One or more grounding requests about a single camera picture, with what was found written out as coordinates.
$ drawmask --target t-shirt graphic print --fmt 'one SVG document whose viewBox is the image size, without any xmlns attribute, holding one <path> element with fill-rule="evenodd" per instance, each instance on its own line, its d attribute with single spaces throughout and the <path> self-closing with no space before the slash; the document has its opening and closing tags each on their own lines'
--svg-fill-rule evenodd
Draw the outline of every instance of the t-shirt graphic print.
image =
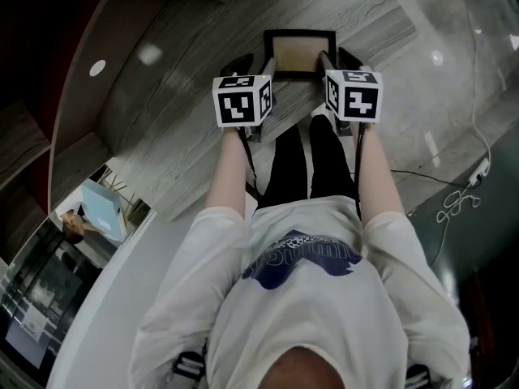
<svg viewBox="0 0 519 389">
<path fill-rule="evenodd" d="M 276 289 L 285 283 L 301 259 L 320 266 L 330 276 L 347 276 L 362 256 L 337 239 L 292 230 L 249 265 L 242 279 L 253 278 L 264 289 Z"/>
</svg>

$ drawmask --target white cable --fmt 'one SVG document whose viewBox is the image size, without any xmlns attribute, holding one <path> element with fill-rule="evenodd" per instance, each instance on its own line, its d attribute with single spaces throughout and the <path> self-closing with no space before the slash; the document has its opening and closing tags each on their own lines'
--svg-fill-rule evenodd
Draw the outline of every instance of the white cable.
<svg viewBox="0 0 519 389">
<path fill-rule="evenodd" d="M 472 46 L 474 49 L 473 50 L 474 55 L 473 55 L 473 60 L 472 60 L 472 76 L 473 76 L 473 82 L 474 82 L 474 84 L 473 84 L 474 94 L 472 97 L 472 114 L 471 114 L 472 115 L 472 127 L 474 128 L 474 131 L 476 131 L 479 138 L 481 139 L 481 141 L 487 148 L 488 168 L 485 171 L 485 173 L 483 173 L 483 176 L 487 176 L 488 173 L 490 172 L 490 167 L 491 167 L 491 150 L 490 150 L 490 145 L 487 142 L 487 139 L 485 138 L 483 133 L 479 130 L 478 126 L 476 126 L 476 91 L 477 91 L 476 82 L 477 82 L 477 78 L 478 78 L 478 74 L 476 71 L 476 62 L 477 62 L 478 46 L 477 46 L 476 38 L 474 36 L 472 19 L 470 18 L 469 0 L 465 0 L 465 13 L 466 13 L 466 17 L 467 17 L 467 22 L 469 24 L 470 36 L 472 37 Z"/>
<path fill-rule="evenodd" d="M 476 45 L 476 38 L 474 37 L 474 30 L 472 29 L 472 20 L 470 18 L 470 11 L 469 11 L 469 0 L 465 0 L 465 13 L 467 16 L 467 21 L 469 23 L 470 28 L 470 35 L 472 36 L 472 43 L 474 47 L 474 56 L 473 56 L 473 62 L 472 62 L 472 76 L 473 76 L 473 82 L 474 82 L 474 94 L 472 98 L 472 127 L 474 128 L 474 131 L 478 134 L 479 138 L 487 148 L 487 154 L 488 154 L 488 167 L 483 171 L 483 176 L 486 177 L 490 172 L 491 167 L 491 149 L 490 145 L 487 142 L 487 139 L 483 135 L 483 133 L 479 130 L 479 128 L 476 126 L 476 91 L 477 91 L 477 71 L 476 71 L 476 61 L 477 61 L 477 45 Z M 436 256 L 431 262 L 431 267 L 436 262 L 436 259 L 440 255 L 442 249 L 444 248 L 445 243 L 445 237 L 447 236 L 447 228 L 448 224 L 451 220 L 450 216 L 456 216 L 459 215 L 461 212 L 461 204 L 466 199 L 472 199 L 472 208 L 476 208 L 481 203 L 481 199 L 479 197 L 473 196 L 471 194 L 465 194 L 467 190 L 469 189 L 470 184 L 467 185 L 467 187 L 463 191 L 455 190 L 451 194 L 448 194 L 444 199 L 444 208 L 448 209 L 447 211 L 439 211 L 436 213 L 436 223 L 442 223 L 444 220 L 446 220 L 445 228 L 444 228 L 444 234 L 441 238 L 440 248 L 438 249 L 438 252 L 436 253 Z M 450 203 L 452 200 L 452 197 L 456 196 L 457 198 Z"/>
<path fill-rule="evenodd" d="M 445 223 L 444 228 L 444 235 L 441 238 L 440 248 L 438 249 L 438 252 L 436 253 L 435 258 L 431 262 L 431 267 L 436 262 L 436 258 L 438 258 L 438 255 L 440 255 L 441 250 L 444 247 L 445 237 L 447 236 L 447 228 L 448 223 L 450 222 L 451 218 L 450 216 L 457 216 L 461 212 L 461 204 L 464 200 L 472 199 L 472 208 L 476 208 L 481 203 L 481 198 L 477 196 L 473 196 L 471 194 L 465 194 L 467 190 L 469 189 L 470 185 L 468 185 L 463 191 L 455 190 L 451 194 L 448 194 L 445 196 L 444 199 L 444 208 L 447 209 L 447 211 L 439 211 L 436 213 L 436 223 L 442 223 L 444 220 L 447 222 Z"/>
</svg>

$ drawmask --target wooden floor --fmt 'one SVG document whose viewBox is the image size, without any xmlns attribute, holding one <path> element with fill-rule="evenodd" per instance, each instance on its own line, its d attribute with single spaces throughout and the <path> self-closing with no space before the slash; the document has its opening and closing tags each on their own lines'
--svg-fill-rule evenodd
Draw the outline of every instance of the wooden floor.
<svg viewBox="0 0 519 389">
<path fill-rule="evenodd" d="M 165 218 L 173 219 L 208 188 L 218 153 L 212 78 L 230 60 L 264 60 L 263 31 L 337 31 L 337 43 L 383 70 L 415 37 L 396 0 L 173 0 L 141 45 L 161 51 L 157 63 L 139 60 L 122 70 L 97 122 L 112 151 L 112 170 Z M 264 143 L 323 102 L 319 86 L 276 83 L 277 105 L 264 123 Z M 261 146 L 255 145 L 257 151 Z"/>
</svg>

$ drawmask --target black and white cube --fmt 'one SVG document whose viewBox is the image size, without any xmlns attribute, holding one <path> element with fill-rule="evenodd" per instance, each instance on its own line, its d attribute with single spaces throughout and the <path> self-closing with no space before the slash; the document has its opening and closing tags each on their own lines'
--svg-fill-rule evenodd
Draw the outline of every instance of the black and white cube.
<svg viewBox="0 0 519 389">
<path fill-rule="evenodd" d="M 326 105 L 341 121 L 378 122 L 382 75 L 370 71 L 326 71 Z"/>
<path fill-rule="evenodd" d="M 258 126 L 272 111 L 272 77 L 215 78 L 212 97 L 218 126 Z"/>
</svg>

